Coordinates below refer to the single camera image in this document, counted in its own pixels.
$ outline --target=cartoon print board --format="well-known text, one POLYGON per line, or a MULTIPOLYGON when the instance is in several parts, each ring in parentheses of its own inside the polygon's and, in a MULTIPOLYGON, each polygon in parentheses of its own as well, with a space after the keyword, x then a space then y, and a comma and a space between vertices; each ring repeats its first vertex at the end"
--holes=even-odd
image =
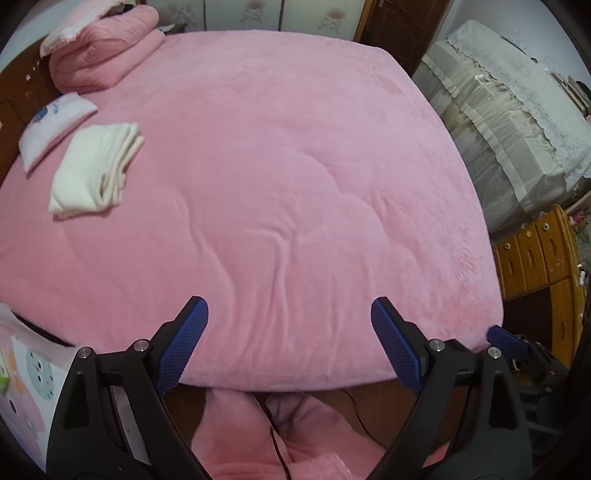
POLYGON ((0 416, 43 471, 57 399, 76 350, 36 334, 0 303, 0 416))

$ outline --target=white wall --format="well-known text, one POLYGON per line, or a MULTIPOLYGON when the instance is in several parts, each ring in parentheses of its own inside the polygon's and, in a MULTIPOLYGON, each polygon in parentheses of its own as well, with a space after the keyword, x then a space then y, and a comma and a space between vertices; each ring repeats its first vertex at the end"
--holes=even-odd
POLYGON ((35 4, 0 53, 0 72, 20 52, 56 28, 82 0, 41 0, 35 4))
POLYGON ((444 40, 467 20, 477 20, 514 41, 545 67, 591 87, 591 74, 541 0, 452 0, 435 40, 444 40))

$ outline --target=green object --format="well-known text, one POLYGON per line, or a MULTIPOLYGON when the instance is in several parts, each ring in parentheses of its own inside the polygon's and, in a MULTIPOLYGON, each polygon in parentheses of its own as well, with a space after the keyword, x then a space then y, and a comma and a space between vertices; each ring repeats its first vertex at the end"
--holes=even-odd
POLYGON ((8 368, 4 363, 2 352, 0 352, 0 394, 4 395, 8 390, 8 384, 10 383, 10 375, 8 374, 8 368))

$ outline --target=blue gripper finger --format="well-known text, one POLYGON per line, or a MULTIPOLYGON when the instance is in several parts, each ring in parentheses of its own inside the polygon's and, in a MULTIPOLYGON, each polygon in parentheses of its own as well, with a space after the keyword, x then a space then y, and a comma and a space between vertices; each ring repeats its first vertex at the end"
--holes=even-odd
POLYGON ((486 340, 501 349, 503 355, 513 360, 527 360, 530 357, 530 347, 523 340, 513 336, 504 328, 495 325, 489 328, 486 340))
POLYGON ((207 326, 208 315, 207 302, 199 299, 186 313, 184 320, 181 319, 182 324, 160 356, 158 363, 158 378, 154 387, 160 396, 178 384, 184 368, 207 326))
POLYGON ((419 395, 427 369, 427 339, 415 324, 402 319, 386 297, 372 303, 371 323, 402 386, 419 395))

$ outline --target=frosted glass panel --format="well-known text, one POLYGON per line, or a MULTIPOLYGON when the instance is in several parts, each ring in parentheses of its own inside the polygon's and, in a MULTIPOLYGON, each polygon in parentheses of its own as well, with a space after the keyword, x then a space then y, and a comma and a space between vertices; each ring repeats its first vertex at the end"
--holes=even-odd
POLYGON ((203 23, 203 0, 148 0, 158 10, 160 25, 186 23, 187 32, 205 30, 203 23))
POLYGON ((277 30, 281 0, 207 0, 208 30, 277 30))
POLYGON ((281 29, 353 40, 365 0, 285 0, 281 29))

